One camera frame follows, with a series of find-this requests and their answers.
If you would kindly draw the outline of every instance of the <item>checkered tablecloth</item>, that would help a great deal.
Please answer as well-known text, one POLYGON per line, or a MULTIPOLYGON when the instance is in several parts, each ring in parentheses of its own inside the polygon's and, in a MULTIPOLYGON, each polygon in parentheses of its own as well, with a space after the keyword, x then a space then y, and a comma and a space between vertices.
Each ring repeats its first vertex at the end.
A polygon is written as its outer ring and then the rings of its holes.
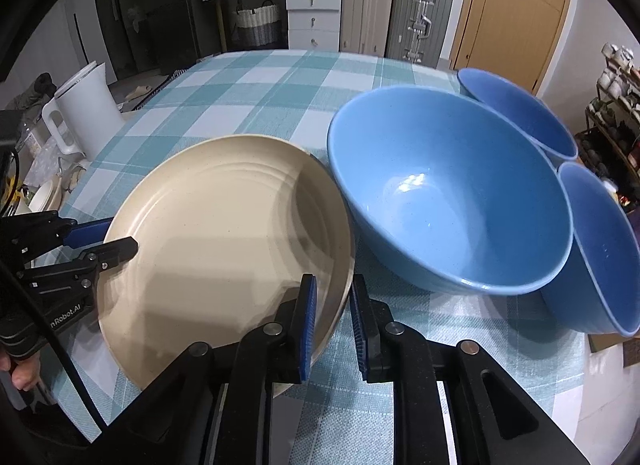
MULTIPOLYGON (((419 84, 457 92, 455 76, 395 60, 331 52, 239 52, 191 68, 158 93, 108 143, 61 211, 80 222, 116 214, 133 188, 169 156, 207 138, 273 135, 326 160, 333 114, 364 90, 419 84)), ((71 257, 67 252, 47 262, 71 257)), ((582 398, 584 338, 561 329, 539 294, 457 297, 426 293, 382 267, 363 243, 356 271, 396 320, 430 339, 478 341, 573 437, 582 398)), ((65 343, 100 412, 111 421, 138 394, 106 348, 95 316, 65 343)), ((98 429, 49 351, 44 378, 89 438, 98 429)), ((274 402, 273 463, 389 464, 392 386, 367 385, 358 372, 348 312, 305 385, 274 402)))

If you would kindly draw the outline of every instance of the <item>human hand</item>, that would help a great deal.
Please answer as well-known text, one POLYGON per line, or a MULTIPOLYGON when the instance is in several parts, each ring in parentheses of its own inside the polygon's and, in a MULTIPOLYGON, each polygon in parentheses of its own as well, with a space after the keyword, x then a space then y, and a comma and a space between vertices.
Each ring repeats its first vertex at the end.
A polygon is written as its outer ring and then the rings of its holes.
MULTIPOLYGON (((10 371, 12 360, 9 355, 0 347, 0 371, 10 371)), ((27 360, 16 364, 14 372, 11 373, 11 381, 16 389, 30 391, 40 381, 40 353, 32 355, 27 360)))

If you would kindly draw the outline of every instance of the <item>kettle handle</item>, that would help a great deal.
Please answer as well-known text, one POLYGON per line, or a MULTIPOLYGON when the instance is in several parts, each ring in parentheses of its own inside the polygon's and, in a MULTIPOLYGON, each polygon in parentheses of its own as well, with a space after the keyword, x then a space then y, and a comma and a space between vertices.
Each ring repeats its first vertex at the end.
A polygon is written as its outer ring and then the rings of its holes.
POLYGON ((51 114, 54 111, 57 111, 58 113, 60 113, 60 108, 58 107, 58 102, 56 101, 55 98, 47 102, 44 105, 44 108, 42 108, 42 120, 44 121, 47 128, 49 129, 51 136, 55 138, 60 151, 62 152, 63 155, 71 155, 72 153, 82 153, 82 149, 80 149, 78 144, 76 144, 75 142, 72 144, 68 144, 65 142, 64 138, 62 138, 62 135, 60 134, 60 131, 58 130, 56 123, 53 121, 53 118, 51 118, 51 114))

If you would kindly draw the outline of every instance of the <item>white electric kettle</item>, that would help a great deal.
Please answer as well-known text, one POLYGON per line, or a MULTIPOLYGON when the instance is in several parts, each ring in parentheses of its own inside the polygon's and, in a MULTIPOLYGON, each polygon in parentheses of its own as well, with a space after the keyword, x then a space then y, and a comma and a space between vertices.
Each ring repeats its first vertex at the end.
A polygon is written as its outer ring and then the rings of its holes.
POLYGON ((97 66, 93 61, 66 81, 42 109, 42 120, 64 155, 84 153, 88 160, 95 160, 125 123, 107 86, 104 64, 97 66), (55 111, 73 136, 71 144, 52 118, 55 111))

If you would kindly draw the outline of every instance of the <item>blue bowl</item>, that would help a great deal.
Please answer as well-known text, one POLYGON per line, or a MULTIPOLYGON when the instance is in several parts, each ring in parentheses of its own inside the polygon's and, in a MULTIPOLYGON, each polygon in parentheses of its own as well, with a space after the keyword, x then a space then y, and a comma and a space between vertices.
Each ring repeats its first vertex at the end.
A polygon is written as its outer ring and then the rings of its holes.
POLYGON ((631 337, 640 329, 640 252, 633 229, 602 182, 578 164, 558 171, 574 214, 566 265, 542 289, 552 314, 584 333, 631 337))
POLYGON ((573 224, 556 171, 488 106, 385 87, 343 106, 327 145, 364 240, 420 288, 527 293, 569 255, 573 224))
POLYGON ((557 167, 578 157, 569 130, 539 99, 502 77, 476 68, 458 72, 463 93, 493 108, 540 146, 557 167))

